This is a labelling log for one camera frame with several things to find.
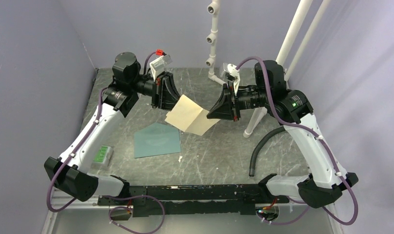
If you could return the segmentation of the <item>cream letter paper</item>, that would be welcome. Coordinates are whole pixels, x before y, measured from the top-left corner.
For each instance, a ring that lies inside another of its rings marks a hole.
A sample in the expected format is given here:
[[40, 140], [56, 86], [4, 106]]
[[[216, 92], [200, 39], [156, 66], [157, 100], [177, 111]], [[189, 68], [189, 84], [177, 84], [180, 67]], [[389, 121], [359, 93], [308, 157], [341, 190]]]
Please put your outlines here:
[[185, 133], [204, 135], [219, 119], [208, 119], [208, 110], [181, 95], [174, 108], [166, 114], [165, 122]]

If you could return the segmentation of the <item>teal envelope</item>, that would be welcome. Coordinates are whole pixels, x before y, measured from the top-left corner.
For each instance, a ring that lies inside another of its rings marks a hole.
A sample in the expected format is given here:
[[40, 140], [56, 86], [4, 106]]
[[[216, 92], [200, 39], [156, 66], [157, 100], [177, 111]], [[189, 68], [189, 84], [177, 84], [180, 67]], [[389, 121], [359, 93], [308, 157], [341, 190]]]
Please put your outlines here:
[[180, 133], [175, 127], [153, 123], [134, 133], [134, 158], [174, 154], [180, 151]]

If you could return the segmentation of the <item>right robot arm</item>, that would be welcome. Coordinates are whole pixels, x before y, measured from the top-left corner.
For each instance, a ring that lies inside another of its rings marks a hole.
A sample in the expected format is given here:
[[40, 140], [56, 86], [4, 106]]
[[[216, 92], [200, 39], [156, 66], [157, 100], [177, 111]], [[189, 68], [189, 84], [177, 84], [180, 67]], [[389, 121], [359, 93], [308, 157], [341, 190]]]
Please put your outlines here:
[[254, 85], [240, 85], [240, 72], [234, 64], [224, 64], [224, 74], [228, 83], [207, 118], [237, 121], [242, 110], [265, 108], [294, 139], [310, 169], [304, 176], [267, 176], [258, 190], [262, 201], [297, 197], [312, 208], [321, 208], [358, 182], [357, 175], [347, 172], [327, 151], [308, 98], [287, 88], [281, 65], [273, 60], [256, 63]]

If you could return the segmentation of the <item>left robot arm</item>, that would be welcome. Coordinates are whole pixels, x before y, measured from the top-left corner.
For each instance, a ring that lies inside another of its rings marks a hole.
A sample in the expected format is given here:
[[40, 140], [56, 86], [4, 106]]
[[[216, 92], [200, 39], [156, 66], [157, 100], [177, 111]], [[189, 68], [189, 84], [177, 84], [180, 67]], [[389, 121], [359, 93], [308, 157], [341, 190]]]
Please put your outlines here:
[[89, 175], [89, 170], [103, 141], [125, 120], [140, 96], [149, 96], [152, 108], [167, 111], [178, 102], [180, 95], [173, 74], [166, 70], [171, 57], [161, 50], [156, 56], [144, 72], [134, 53], [116, 56], [112, 81], [100, 91], [96, 111], [89, 122], [60, 156], [50, 157], [44, 163], [50, 189], [57, 188], [80, 201], [94, 195], [110, 196], [119, 205], [129, 201], [130, 185], [126, 180]]

